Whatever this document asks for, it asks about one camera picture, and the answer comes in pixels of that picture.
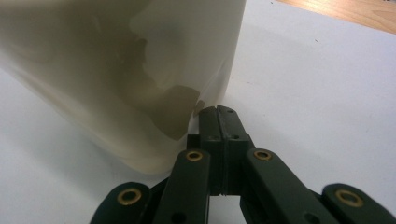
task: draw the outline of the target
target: white cylindrical object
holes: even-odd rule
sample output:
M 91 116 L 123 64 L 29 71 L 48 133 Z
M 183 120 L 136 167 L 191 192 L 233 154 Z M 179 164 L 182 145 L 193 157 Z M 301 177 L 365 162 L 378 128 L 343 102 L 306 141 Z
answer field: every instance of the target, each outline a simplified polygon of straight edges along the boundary
M 143 173 L 222 98 L 244 0 L 6 0 L 0 65 Z

